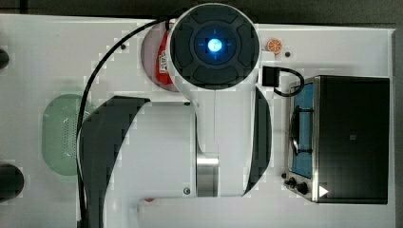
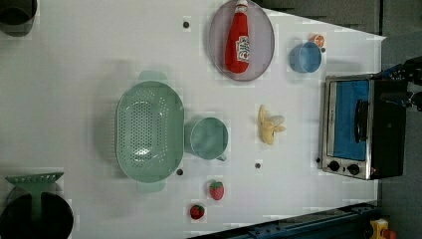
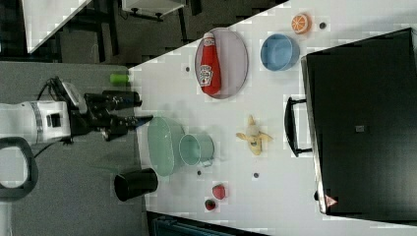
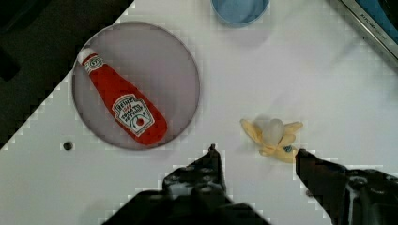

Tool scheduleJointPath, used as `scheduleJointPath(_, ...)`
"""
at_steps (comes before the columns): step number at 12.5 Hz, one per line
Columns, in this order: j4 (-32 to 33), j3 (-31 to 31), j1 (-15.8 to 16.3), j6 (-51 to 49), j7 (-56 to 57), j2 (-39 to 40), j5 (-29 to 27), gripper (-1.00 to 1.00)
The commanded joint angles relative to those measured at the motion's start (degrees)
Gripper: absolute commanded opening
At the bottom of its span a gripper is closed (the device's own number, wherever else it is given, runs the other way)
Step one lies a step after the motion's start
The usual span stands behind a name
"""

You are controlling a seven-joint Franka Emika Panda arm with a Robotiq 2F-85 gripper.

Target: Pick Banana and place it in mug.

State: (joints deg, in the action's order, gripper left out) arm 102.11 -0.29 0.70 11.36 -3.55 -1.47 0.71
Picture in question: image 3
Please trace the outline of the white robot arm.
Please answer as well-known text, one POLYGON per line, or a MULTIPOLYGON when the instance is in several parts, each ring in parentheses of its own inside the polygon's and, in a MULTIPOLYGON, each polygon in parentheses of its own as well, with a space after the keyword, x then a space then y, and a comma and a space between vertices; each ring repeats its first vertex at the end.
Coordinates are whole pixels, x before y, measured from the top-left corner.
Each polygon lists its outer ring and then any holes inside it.
POLYGON ((152 117, 118 116, 113 112, 142 105, 134 91, 87 93, 84 102, 26 101, 1 105, 1 200, 26 197, 38 179, 37 155, 32 147, 66 145, 77 136, 99 132, 110 142, 145 125, 152 117))

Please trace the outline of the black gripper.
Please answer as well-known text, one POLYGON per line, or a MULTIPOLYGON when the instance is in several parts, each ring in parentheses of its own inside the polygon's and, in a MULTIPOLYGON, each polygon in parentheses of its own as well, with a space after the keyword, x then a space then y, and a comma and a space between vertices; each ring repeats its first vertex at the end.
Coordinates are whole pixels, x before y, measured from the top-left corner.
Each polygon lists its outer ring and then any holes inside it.
POLYGON ((119 117, 109 113, 110 110, 140 107, 143 102, 136 91, 105 90, 102 94, 86 93, 84 99, 85 113, 75 107, 69 111, 72 137, 96 131, 110 142, 135 131, 153 118, 152 115, 119 117))

